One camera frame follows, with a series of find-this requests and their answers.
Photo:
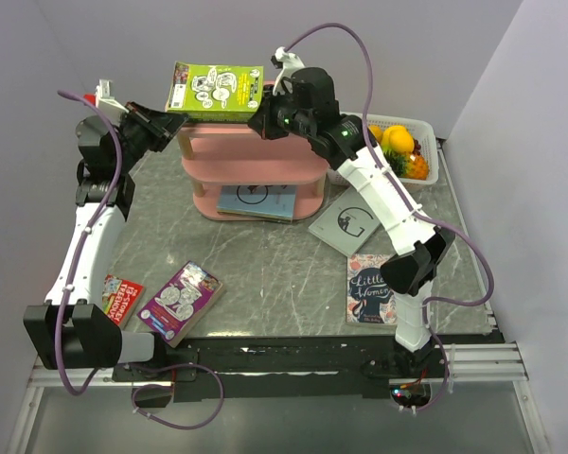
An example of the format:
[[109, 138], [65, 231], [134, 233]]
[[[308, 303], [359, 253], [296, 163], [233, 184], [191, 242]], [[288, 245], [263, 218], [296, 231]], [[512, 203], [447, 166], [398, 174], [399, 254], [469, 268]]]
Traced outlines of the lime green paperback book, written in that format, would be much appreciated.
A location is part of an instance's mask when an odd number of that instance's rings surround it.
[[263, 80], [261, 66], [177, 61], [166, 111], [195, 123], [245, 123], [261, 104]]

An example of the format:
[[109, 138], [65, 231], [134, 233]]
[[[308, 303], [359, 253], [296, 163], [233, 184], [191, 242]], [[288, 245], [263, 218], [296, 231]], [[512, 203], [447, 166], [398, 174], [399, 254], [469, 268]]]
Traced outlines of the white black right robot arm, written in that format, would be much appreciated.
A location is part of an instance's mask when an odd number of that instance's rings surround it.
[[324, 69], [281, 72], [265, 87], [248, 126], [264, 140], [290, 134], [305, 139], [376, 215], [395, 250], [381, 266], [382, 279], [396, 295], [395, 338], [404, 347], [396, 352], [395, 365], [402, 375], [418, 375], [428, 365], [423, 347], [432, 337], [428, 299], [436, 268], [455, 239], [452, 229], [425, 216], [384, 158], [366, 117], [341, 113]]

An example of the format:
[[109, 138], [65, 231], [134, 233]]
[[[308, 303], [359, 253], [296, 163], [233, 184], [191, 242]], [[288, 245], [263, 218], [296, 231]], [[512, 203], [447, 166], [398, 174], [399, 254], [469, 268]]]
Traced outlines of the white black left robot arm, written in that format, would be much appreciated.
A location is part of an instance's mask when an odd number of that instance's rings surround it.
[[117, 239], [133, 203], [131, 169], [148, 151], [160, 152], [188, 121], [134, 102], [115, 125], [97, 115], [76, 127], [76, 223], [62, 269], [44, 302], [28, 306], [24, 326], [45, 368], [109, 368], [134, 362], [148, 380], [169, 367], [163, 343], [149, 333], [126, 334], [102, 308], [102, 291]]

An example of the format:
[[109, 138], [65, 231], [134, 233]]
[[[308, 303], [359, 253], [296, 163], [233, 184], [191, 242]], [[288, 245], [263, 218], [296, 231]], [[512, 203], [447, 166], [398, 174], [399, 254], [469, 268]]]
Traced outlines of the light blue book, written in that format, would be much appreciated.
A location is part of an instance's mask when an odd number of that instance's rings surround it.
[[217, 211], [293, 218], [295, 199], [294, 185], [228, 185], [222, 187]]

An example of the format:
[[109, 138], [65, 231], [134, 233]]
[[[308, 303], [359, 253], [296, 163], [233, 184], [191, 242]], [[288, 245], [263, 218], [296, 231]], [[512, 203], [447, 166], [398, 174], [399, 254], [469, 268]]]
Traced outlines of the Wuthering Heights dark blue book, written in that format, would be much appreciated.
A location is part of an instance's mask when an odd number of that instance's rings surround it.
[[217, 212], [216, 220], [221, 221], [266, 221], [290, 224], [293, 218], [278, 217], [267, 214], [257, 213], [233, 213], [233, 212]]

